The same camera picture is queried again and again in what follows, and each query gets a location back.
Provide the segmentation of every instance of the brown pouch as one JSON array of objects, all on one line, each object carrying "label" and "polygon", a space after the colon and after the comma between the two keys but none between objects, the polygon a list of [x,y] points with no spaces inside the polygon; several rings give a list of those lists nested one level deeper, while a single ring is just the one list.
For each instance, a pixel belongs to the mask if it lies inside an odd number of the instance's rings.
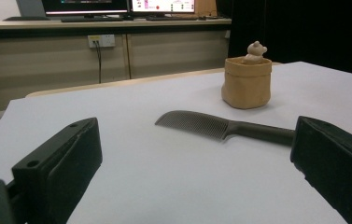
[{"label": "brown pouch", "polygon": [[244,58],[225,60],[222,99],[240,109],[266,105],[271,98],[272,61],[262,59],[260,64],[242,64]]}]

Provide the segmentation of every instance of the comb teeth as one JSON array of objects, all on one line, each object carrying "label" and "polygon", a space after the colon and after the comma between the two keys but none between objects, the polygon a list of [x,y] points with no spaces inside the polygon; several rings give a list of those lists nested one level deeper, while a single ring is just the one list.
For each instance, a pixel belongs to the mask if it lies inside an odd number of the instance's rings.
[{"label": "comb teeth", "polygon": [[155,123],[165,127],[200,133],[222,139],[228,127],[226,119],[191,111],[171,111],[162,115]]}]

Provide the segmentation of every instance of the plush toy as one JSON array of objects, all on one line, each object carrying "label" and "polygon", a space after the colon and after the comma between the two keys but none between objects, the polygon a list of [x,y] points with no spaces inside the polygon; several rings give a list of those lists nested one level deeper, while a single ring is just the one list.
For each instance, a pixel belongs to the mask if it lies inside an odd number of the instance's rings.
[{"label": "plush toy", "polygon": [[264,47],[260,41],[255,41],[250,44],[247,48],[248,55],[243,60],[244,64],[259,64],[262,62],[262,54],[268,51],[266,47]]}]

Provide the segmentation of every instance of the monitor screen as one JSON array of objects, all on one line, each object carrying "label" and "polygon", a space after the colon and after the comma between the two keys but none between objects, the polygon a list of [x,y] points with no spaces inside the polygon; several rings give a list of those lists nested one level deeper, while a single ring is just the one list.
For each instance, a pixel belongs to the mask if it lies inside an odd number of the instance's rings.
[{"label": "monitor screen", "polygon": [[131,12],[194,13],[195,0],[131,0]]},{"label": "monitor screen", "polygon": [[48,17],[124,14],[128,0],[42,0]]}]

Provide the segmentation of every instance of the keyboard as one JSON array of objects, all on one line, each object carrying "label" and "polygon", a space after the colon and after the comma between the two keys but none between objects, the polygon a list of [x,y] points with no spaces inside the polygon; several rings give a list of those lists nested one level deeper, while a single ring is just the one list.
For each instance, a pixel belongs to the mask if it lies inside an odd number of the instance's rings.
[{"label": "keyboard", "polygon": [[197,17],[154,17],[147,16],[146,21],[197,21]]},{"label": "keyboard", "polygon": [[98,17],[98,18],[62,18],[62,22],[89,22],[89,21],[123,21],[121,17]]}]

